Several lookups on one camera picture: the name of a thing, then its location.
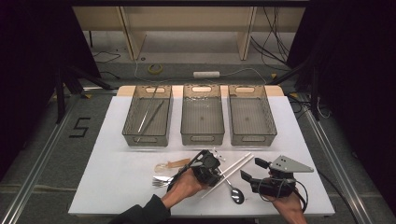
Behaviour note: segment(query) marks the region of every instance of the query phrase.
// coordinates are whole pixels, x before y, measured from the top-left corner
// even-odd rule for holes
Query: fork
[[[173,180],[173,177],[169,176],[158,176],[152,177],[152,186],[162,188],[168,186]]]

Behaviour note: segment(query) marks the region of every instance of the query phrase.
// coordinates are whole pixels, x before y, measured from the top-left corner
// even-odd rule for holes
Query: chopsticks
[[[204,196],[201,197],[201,199],[203,199],[206,195],[208,195],[209,193],[211,193],[213,190],[215,190],[222,182],[224,182],[228,177],[230,177],[231,175],[233,175],[233,173],[235,173],[236,171],[240,170],[242,168],[242,166],[244,166],[246,163],[248,163],[248,161],[250,161],[251,159],[254,158],[254,155],[250,155],[251,153],[249,152],[247,155],[245,155],[243,158],[241,158],[239,161],[235,162],[233,165],[231,165],[229,168],[227,168],[225,171],[223,171],[221,173],[221,175],[224,175],[224,173],[226,173],[227,171],[229,171],[230,169],[232,169],[235,165],[237,165],[239,162],[241,162],[242,160],[244,160],[239,166],[237,166],[234,170],[232,170],[228,175],[224,176],[224,178],[222,178],[220,180],[220,182],[213,187],[210,191],[208,191],[206,194],[204,194]]]

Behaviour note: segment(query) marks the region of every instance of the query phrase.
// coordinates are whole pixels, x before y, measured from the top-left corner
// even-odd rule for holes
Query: black sleeve
[[[152,195],[145,207],[135,205],[113,218],[108,224],[155,224],[171,216],[157,195]]]

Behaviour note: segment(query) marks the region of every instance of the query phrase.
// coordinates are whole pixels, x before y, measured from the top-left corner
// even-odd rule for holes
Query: cable
[[[275,54],[271,53],[268,49],[265,49],[264,47],[262,47],[253,37],[251,37],[251,40],[253,41],[254,44],[257,45],[258,48],[260,48],[262,51],[265,51],[265,53],[267,53],[267,54],[270,55],[270,56],[268,56],[268,55],[264,54],[262,51],[259,51],[259,50],[258,50],[258,52],[261,52],[263,56],[266,56],[266,57],[268,57],[268,58],[275,59],[275,60],[279,61],[280,63],[283,63],[283,64],[286,65],[286,62],[284,62],[284,61],[282,61],[281,59],[279,59],[278,57],[276,57]]]
[[[107,74],[110,74],[111,76],[115,77],[116,79],[121,79],[120,77],[118,77],[118,76],[114,75],[114,74],[113,74],[113,73],[111,73],[111,72],[107,72],[107,71],[105,71],[105,72],[100,72],[100,73],[107,73]]]
[[[300,101],[299,99],[297,99],[296,97],[294,97],[294,96],[292,96],[291,94],[292,93],[295,93],[296,91],[293,91],[293,92],[289,92],[289,93],[286,93],[285,95],[288,97],[288,98],[290,98],[291,100],[293,100],[294,102],[290,102],[291,104],[299,104],[299,106],[300,106],[300,109],[298,110],[298,111],[293,111],[294,112],[294,114],[297,114],[297,113],[300,113],[302,110],[303,110],[303,106],[306,106],[306,107],[310,107],[310,102],[303,102],[303,101]]]
[[[257,75],[259,75],[259,77],[262,79],[262,81],[264,81],[264,85],[267,84],[267,81],[266,81],[266,80],[262,77],[262,75],[261,75],[256,69],[254,69],[254,68],[243,68],[243,69],[238,70],[238,71],[236,71],[236,72],[232,72],[232,73],[225,74],[225,75],[220,75],[220,76],[221,76],[221,77],[227,77],[227,76],[235,75],[235,74],[237,74],[237,73],[240,73],[240,72],[243,72],[243,71],[246,71],[246,70],[252,70],[252,71],[254,71]]]
[[[307,108],[296,120],[298,120],[303,114],[305,114],[307,111],[309,111],[310,109]]]
[[[339,190],[334,183],[329,179],[329,177],[327,177],[325,174],[323,174],[318,168],[317,168],[318,173],[323,176],[323,178],[325,178],[327,180],[327,182],[329,182],[330,185],[332,185],[332,187],[335,189],[335,191],[337,191],[338,195],[340,195],[341,199],[344,201],[344,203],[346,204],[346,207],[348,208],[350,214],[353,217],[353,220],[355,221],[355,223],[359,224],[358,219],[356,218],[355,214],[352,211],[352,207],[350,206],[349,202],[347,201],[346,196],[341,192],[341,190]]]
[[[262,185],[262,181],[263,181],[263,180],[267,180],[267,179],[271,179],[271,180],[275,180],[275,181],[282,181],[282,182],[280,183],[280,186],[278,187],[277,195],[274,197],[273,200],[264,199],[264,197],[263,197],[262,194],[260,193],[260,187],[261,187],[261,185]],[[300,184],[300,185],[303,187],[303,189],[304,189],[304,191],[305,191],[305,199],[303,198],[303,196],[301,196],[300,192],[297,190],[297,188],[295,188],[295,186],[292,187],[290,184],[287,183],[287,179],[276,179],[276,178],[272,178],[272,177],[270,177],[270,178],[263,178],[263,179],[260,181],[259,186],[257,187],[257,189],[258,189],[258,193],[259,193],[259,195],[260,195],[260,197],[262,198],[263,201],[268,202],[268,203],[272,203],[272,202],[274,202],[276,199],[280,198],[279,196],[280,196],[280,191],[282,190],[282,187],[283,187],[283,186],[287,186],[287,187],[289,187],[289,188],[297,195],[297,197],[299,197],[300,201],[303,203],[303,208],[302,208],[302,209],[303,209],[303,212],[305,212],[306,207],[308,206],[308,191],[306,190],[306,187],[304,186],[303,183],[301,183],[301,182],[298,181],[298,180],[295,180],[295,182],[298,183],[298,184]]]
[[[271,36],[271,33],[274,31],[274,26],[276,25],[276,17],[275,17],[275,19],[274,19],[274,22],[273,22],[273,24],[271,25],[271,22],[269,21],[269,18],[268,18],[268,16],[266,15],[266,11],[265,11],[265,7],[264,7],[264,13],[265,13],[265,16],[267,17],[267,21],[268,21],[268,24],[270,25],[270,27],[271,27],[271,32],[268,34],[268,36],[265,38],[265,41],[264,41],[264,43],[263,43],[263,45],[262,46],[260,46],[258,43],[257,43],[257,41],[255,41],[254,39],[253,39],[253,41],[262,49],[262,50],[264,50],[264,51],[266,51],[266,52],[268,52],[269,53],[269,51],[268,50],[266,50],[265,49],[265,45],[266,45],[266,43],[267,43],[267,41],[268,41],[268,39],[269,39],[269,37]],[[278,59],[279,61],[281,61],[283,64],[286,64],[286,62],[285,62],[285,60],[280,60],[280,59]]]
[[[274,57],[272,57],[271,55],[267,55],[267,54],[265,54],[264,52],[263,52],[263,50],[259,50],[259,49],[257,49],[257,47],[254,45],[254,43],[253,43],[253,45],[252,45],[252,47],[255,49],[255,50],[257,50],[262,56],[265,56],[265,57],[268,57],[268,58],[272,58],[272,59],[274,59]],[[265,66],[267,66],[267,67],[270,67],[270,68],[273,68],[273,69],[276,69],[276,70],[280,70],[280,71],[285,71],[285,72],[289,72],[289,70],[287,70],[287,69],[282,69],[282,68],[276,68],[276,67],[273,67],[273,66],[271,66],[271,65],[269,65],[269,64],[267,64],[266,62],[265,62],[265,60],[264,60],[264,58],[262,57],[262,62],[264,63],[264,65]]]
[[[320,108],[319,108],[319,101],[320,101],[320,98],[318,98],[318,103],[317,103],[318,112],[324,119],[328,119],[330,117],[330,115],[332,114],[332,111],[329,111],[328,115],[323,115],[323,113],[320,111]]]
[[[110,60],[108,60],[108,61],[106,61],[106,62],[97,62],[97,61],[95,61],[96,63],[108,63],[108,62],[111,62],[111,61],[113,61],[113,60],[118,59],[118,58],[121,56],[120,54],[116,54],[116,53],[109,53],[109,52],[106,52],[106,51],[100,51],[100,52],[97,53],[97,54],[93,54],[92,57],[94,58],[94,57],[98,56],[98,55],[101,54],[101,53],[107,53],[107,54],[111,54],[111,55],[116,55],[116,57],[113,58],[113,59],[110,59]]]
[[[278,31],[278,25],[279,25],[278,14],[279,14],[280,9],[279,9],[279,7],[274,7],[274,21],[273,21],[272,25],[271,25],[270,19],[268,17],[267,11],[265,10],[265,7],[263,7],[263,10],[264,10],[265,17],[268,21],[268,24],[270,25],[270,28],[271,28],[269,35],[274,34],[274,37],[276,38],[276,44],[277,44],[279,53],[280,53],[281,57],[283,58],[283,60],[285,61],[286,59],[284,58],[283,55],[286,55],[287,57],[289,57],[288,56],[289,50],[283,44],[282,38],[280,37],[280,33]]]

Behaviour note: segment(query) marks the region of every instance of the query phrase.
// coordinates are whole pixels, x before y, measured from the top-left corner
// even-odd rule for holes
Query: person's arm
[[[200,183],[194,175],[192,169],[184,172],[174,186],[161,198],[166,208],[171,208],[185,198],[196,194],[201,189],[206,189],[207,185]]]
[[[152,195],[144,206],[135,205],[114,217],[108,224],[154,224],[171,216],[167,207],[157,195]]]
[[[169,209],[175,204],[188,198],[201,189],[206,189],[207,185],[200,183],[194,175],[192,169],[184,172],[174,186],[166,192],[160,199],[153,195],[145,207],[135,205],[127,211],[119,214],[109,224],[154,224],[163,221],[171,216]]]
[[[303,209],[301,207],[300,198],[293,192],[289,197],[274,198],[265,196],[270,200],[279,212],[279,214],[286,219],[289,224],[305,224]]]

